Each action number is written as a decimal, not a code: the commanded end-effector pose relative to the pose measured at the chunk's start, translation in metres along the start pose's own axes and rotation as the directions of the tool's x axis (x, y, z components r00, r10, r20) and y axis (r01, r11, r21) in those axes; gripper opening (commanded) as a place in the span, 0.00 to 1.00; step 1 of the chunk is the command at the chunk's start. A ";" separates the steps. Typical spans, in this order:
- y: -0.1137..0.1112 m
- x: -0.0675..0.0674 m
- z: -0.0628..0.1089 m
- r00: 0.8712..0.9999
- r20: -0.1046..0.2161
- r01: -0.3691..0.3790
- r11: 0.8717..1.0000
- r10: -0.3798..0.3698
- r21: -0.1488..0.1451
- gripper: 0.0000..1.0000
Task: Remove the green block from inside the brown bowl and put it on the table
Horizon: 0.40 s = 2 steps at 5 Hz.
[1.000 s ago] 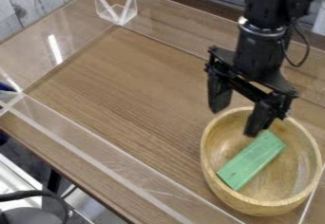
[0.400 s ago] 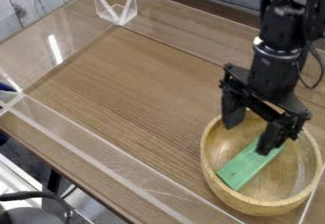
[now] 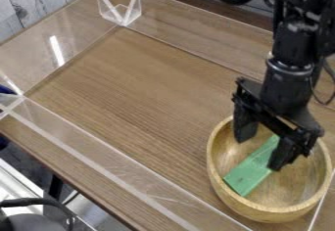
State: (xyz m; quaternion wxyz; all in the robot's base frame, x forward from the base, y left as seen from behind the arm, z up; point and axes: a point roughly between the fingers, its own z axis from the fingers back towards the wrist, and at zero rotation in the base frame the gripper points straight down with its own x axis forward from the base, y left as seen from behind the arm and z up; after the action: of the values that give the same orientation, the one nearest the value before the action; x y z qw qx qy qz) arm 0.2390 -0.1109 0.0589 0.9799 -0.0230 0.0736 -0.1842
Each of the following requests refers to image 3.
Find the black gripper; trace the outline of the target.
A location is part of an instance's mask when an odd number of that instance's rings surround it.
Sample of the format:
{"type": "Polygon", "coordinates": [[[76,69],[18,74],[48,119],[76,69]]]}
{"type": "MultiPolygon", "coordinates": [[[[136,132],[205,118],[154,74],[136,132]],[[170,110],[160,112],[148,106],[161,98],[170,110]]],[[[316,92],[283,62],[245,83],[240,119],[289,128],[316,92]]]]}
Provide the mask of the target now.
{"type": "Polygon", "coordinates": [[[279,171],[299,156],[308,156],[323,128],[307,109],[319,68],[312,62],[303,66],[275,58],[265,60],[263,82],[239,77],[236,91],[233,130],[235,140],[243,143],[252,138],[263,124],[277,136],[267,167],[279,171]]]}

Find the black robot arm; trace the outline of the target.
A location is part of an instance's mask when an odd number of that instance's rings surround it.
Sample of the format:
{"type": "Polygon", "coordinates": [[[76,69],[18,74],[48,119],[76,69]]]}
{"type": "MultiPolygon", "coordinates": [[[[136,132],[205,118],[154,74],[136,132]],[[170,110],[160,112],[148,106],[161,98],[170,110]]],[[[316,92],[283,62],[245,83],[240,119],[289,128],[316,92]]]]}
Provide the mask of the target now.
{"type": "MultiPolygon", "coordinates": [[[[220,0],[243,5],[251,0],[220,0]]],[[[244,142],[264,125],[279,136],[267,167],[279,170],[308,156],[324,130],[308,112],[316,98],[320,74],[332,78],[333,91],[320,102],[335,100],[335,69],[327,58],[335,54],[335,0],[264,0],[273,8],[273,45],[265,59],[264,79],[239,78],[235,102],[235,140],[244,142]]]]}

